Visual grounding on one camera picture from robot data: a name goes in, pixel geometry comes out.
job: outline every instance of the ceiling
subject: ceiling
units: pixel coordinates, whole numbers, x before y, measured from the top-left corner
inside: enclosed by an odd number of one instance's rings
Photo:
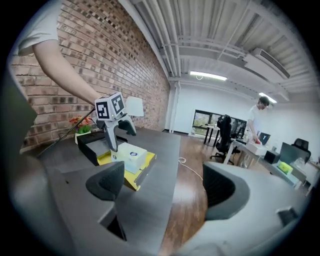
[[[318,71],[286,15],[269,0],[131,0],[163,58],[169,80],[278,102],[296,94],[320,97]],[[290,74],[269,82],[245,67],[243,58],[261,48]],[[190,71],[227,77],[198,80]]]

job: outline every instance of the man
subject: man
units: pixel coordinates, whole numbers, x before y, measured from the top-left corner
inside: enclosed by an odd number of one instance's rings
[[[43,72],[58,86],[94,105],[100,94],[82,79],[60,52],[57,22],[61,6],[61,0],[50,0],[32,17],[15,42],[14,54],[34,53]]]
[[[258,103],[249,110],[248,127],[252,133],[253,141],[258,140],[258,133],[261,132],[262,122],[266,115],[264,109],[267,108],[269,104],[268,97],[262,96],[259,98]]]

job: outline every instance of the white lamp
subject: white lamp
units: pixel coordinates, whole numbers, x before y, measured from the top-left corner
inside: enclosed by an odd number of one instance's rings
[[[128,96],[125,102],[125,110],[129,116],[144,117],[142,98]]]

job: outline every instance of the fluorescent light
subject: fluorescent light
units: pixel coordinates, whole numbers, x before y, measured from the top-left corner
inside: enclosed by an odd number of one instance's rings
[[[220,75],[216,75],[216,74],[208,74],[208,73],[202,73],[202,72],[196,72],[196,71],[190,71],[190,75],[195,75],[195,76],[202,76],[202,77],[208,77],[208,78],[215,78],[215,79],[219,79],[219,80],[227,80],[226,77],[224,76],[220,76]]]
[[[263,92],[260,92],[259,95],[266,96],[269,99],[269,101],[271,101],[272,103],[277,103],[273,98],[269,97],[268,95],[264,94]]]

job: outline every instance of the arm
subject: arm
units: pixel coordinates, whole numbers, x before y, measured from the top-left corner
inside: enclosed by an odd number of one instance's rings
[[[249,124],[249,128],[250,128],[250,130],[251,130],[251,132],[253,134],[253,138],[254,138],[254,140],[256,140],[258,138],[258,136],[257,136],[257,132],[255,130],[253,121],[251,119],[249,119],[248,120],[248,124]]]
[[[80,99],[95,104],[101,95],[87,84],[62,56],[57,40],[46,40],[32,46],[43,72],[58,86]]]

